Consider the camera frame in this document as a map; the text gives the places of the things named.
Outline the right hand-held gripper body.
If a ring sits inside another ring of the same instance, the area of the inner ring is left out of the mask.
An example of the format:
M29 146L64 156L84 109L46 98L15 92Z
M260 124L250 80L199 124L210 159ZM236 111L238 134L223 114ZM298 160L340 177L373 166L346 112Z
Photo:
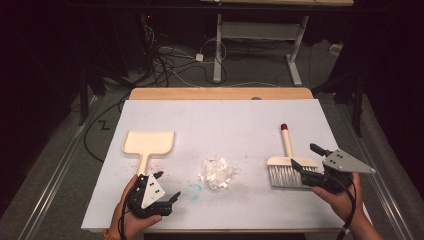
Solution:
M303 185L319 186L326 191L337 194L348 189L353 183L354 172L375 174L376 170L349 153L337 149L322 161L324 172L307 172L301 175Z

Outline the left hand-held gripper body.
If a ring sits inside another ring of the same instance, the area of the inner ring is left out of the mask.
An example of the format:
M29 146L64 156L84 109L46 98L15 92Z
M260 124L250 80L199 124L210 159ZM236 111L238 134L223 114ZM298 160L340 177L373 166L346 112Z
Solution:
M128 191L125 203L128 210L137 218L147 219L154 215L169 216L172 213L172 203L161 201L165 191L151 175L138 176L133 187Z

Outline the cream brush with grey bristles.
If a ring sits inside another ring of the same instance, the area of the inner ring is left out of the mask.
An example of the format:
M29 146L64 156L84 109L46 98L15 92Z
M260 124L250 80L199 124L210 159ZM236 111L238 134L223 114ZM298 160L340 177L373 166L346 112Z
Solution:
M275 188L308 189L307 185L302 184L301 175L294 169L291 164L291 160L295 160L299 163L303 170L312 172L316 172L318 170L318 164L311 158L295 157L293 155L288 126L283 123L280 128L285 155L283 157L270 157L267 160L270 184Z

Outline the cream plastic dustpan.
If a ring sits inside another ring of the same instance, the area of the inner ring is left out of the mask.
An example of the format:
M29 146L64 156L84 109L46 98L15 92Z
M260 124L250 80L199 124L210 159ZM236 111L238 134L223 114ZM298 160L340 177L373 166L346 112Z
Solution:
M128 131L122 150L126 154L136 154L139 157L136 174L145 175L147 163L152 156L165 156L171 152L174 137L173 131Z

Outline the pile of white paper scraps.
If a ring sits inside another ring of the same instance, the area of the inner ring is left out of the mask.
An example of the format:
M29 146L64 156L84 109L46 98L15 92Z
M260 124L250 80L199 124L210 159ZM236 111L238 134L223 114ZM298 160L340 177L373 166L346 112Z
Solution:
M203 161L199 180L209 186L210 189L226 189L233 177L234 168L223 157L206 159Z

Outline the person's left hand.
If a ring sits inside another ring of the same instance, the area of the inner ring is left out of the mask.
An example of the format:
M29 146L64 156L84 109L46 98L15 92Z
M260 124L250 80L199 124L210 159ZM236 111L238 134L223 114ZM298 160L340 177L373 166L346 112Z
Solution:
M117 203L114 209L113 217L107 232L109 235L115 238L121 238L121 234L124 234L126 238L134 240L144 229L151 227L162 220L162 217L160 215L154 215L147 219L139 219L135 217L132 213L127 213L124 216L124 225L119 228L119 219L122 216L125 197L128 191L133 187L137 179L137 175L134 175L131 178L131 180L128 182L128 184L123 190L120 201Z

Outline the person's right hand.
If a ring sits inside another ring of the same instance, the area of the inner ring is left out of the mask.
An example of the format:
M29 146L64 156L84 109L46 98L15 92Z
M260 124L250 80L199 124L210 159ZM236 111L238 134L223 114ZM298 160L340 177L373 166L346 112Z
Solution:
M360 182L360 177L358 173L353 173L353 183L348 188L350 194L354 197L356 208L352 220L355 220L360 214L363 213L363 193ZM349 194L346 192L332 194L327 192L321 187L313 187L312 191L326 203L328 203L332 210L337 216L339 216L343 221L347 221L351 214L352 202L349 198Z

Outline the black metal stand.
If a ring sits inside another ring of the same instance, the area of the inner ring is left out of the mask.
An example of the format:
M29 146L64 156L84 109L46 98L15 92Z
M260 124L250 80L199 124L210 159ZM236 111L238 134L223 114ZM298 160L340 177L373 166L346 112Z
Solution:
M88 88L91 88L95 96L106 94L102 69L96 65L84 66L79 74L80 126L84 124L89 112Z
M361 116L365 73L364 68L359 67L339 77L331 78L312 89L313 95L332 93L336 104L352 104L351 124L358 137L362 136Z

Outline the metal floor rail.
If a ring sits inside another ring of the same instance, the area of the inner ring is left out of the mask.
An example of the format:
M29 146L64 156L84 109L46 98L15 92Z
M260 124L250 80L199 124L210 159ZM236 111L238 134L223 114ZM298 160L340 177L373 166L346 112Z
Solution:
M337 106L347 134L337 135L338 144L376 169L362 175L365 205L372 222L385 240L418 240L422 201L401 166L369 105L363 107L359 136L352 127L350 106Z
M18 240L33 240L36 232L39 229L51 203L53 202L57 191L59 190L63 179L73 161L73 155L81 141L84 132L88 129L88 123L94 117L94 112L98 110L103 98L93 96L88 104L89 113L82 123L79 123L74 131L74 134L67 145L60 161L45 186L37 204L34 207L29 219L27 220L23 230L21 231Z

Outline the white metal frame desk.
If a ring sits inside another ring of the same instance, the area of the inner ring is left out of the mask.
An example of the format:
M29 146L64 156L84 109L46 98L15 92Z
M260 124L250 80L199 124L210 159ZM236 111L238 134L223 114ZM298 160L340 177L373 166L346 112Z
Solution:
M341 8L351 7L354 0L201 0L202 2L210 2L214 7L229 7L231 4L235 6L247 7L253 5L256 7L329 7ZM249 15L249 20L227 20L223 18L222 13L217 14L216 21L216 42L213 82L222 83L224 77L223 60L226 56L227 49L223 44L224 39L239 40L278 40L292 41L292 52L285 55L285 61L291 74L292 82L295 86L302 86L297 66L296 57L300 49L301 41L308 24L309 16L302 15L296 23L271 23L258 22L253 19L253 15Z

